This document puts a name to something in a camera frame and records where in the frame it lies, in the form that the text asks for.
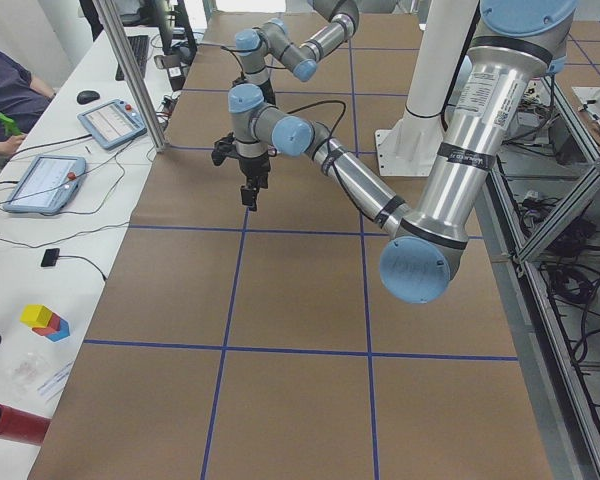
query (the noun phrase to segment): black mouse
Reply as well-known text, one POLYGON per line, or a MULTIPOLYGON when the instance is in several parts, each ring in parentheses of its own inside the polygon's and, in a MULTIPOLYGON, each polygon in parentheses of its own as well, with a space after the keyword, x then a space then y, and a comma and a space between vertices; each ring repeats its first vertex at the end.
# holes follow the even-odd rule
POLYGON ((95 90, 83 90, 76 97, 76 102, 78 102, 80 105, 85 105, 99 98, 100 94, 95 90))

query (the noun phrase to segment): blue and white device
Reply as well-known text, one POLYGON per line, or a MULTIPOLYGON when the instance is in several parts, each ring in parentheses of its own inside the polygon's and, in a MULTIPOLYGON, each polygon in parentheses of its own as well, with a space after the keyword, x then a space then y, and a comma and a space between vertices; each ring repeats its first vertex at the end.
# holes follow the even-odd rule
POLYGON ((38 155, 3 208, 11 213, 58 213, 80 186, 86 168, 82 157, 38 155))
POLYGON ((140 113, 124 100, 111 100, 78 115, 78 120, 105 150, 111 150, 144 134, 140 113))

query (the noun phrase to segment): keyboard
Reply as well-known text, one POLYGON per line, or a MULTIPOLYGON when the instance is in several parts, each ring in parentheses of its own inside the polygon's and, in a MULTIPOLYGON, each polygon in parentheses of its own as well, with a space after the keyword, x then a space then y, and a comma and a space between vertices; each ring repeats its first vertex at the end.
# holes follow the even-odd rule
MULTIPOLYGON (((127 36, 127 39, 140 68, 140 73, 142 73, 142 78, 144 78, 144 73, 147 70, 147 57, 149 56, 149 35, 132 35, 127 36)), ((118 64, 118 70, 116 70, 116 80, 124 80, 124 73, 120 64, 118 64)))

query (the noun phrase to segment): toy block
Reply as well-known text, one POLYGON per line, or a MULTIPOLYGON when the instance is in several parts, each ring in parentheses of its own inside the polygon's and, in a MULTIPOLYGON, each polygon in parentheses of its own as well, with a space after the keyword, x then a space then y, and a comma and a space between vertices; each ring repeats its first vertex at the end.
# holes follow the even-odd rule
POLYGON ((27 305, 22 311, 20 321, 33 328, 45 328, 49 325, 53 312, 44 305, 27 305))
POLYGON ((69 324, 66 320, 60 319, 60 330, 56 333, 52 333, 51 335, 47 335, 46 338, 51 340, 52 342, 57 342, 58 340, 62 340, 63 338, 67 338, 69 336, 69 324))
POLYGON ((62 319, 57 316, 55 313, 51 315, 51 320, 49 320, 49 325, 46 327, 33 327, 33 330, 38 335, 46 337, 47 335, 52 335, 54 333, 58 333, 60 330, 60 321, 62 319))

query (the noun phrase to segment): white desk surface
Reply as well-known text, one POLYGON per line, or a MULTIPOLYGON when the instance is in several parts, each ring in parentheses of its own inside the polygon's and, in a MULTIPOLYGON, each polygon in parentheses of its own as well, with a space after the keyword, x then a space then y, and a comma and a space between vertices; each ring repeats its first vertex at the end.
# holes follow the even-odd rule
MULTIPOLYGON (((127 30, 129 35, 149 34, 153 37, 156 33, 157 29, 152 28, 127 30)), ((145 84, 155 107, 159 106, 164 95, 171 94, 166 73, 157 70, 151 59, 157 53, 160 52, 156 49, 150 51, 145 76, 145 84)), ((117 62, 103 34, 58 92, 22 148, 86 134, 76 115, 99 103, 120 98, 133 104, 127 84, 114 80, 116 67, 117 62), (79 105, 76 95, 82 90, 96 90, 101 98, 88 105, 79 105)), ((63 210, 91 212, 104 203, 97 213, 91 215, 65 213, 44 217, 10 215, 0 210, 0 237, 36 246, 78 232, 124 224, 129 220, 149 174, 154 156, 152 146, 147 135, 136 139, 118 155, 119 165, 112 159, 116 150, 106 152, 93 139, 17 155, 1 172, 0 181, 20 179, 31 160, 40 153, 85 157, 89 170, 100 168, 85 177, 76 196, 63 210), (111 186, 121 176, 118 186, 107 196, 111 186)), ((10 187, 0 185, 0 201, 6 199, 10 187)), ((60 248, 60 255, 86 257, 108 274, 125 231, 124 225, 107 228, 54 246, 60 248)), ((41 268, 40 260, 45 248, 17 247, 0 242, 0 403, 51 417, 60 395, 45 400, 36 389, 75 359, 104 281, 98 271, 83 260, 60 259, 53 268, 41 268), (38 303, 46 305, 68 321, 70 337, 53 343, 20 323, 24 306, 38 303), (28 367, 31 367, 30 377, 22 378, 23 370, 28 367)), ((0 480, 25 479, 38 450, 39 447, 0 440, 0 480)))

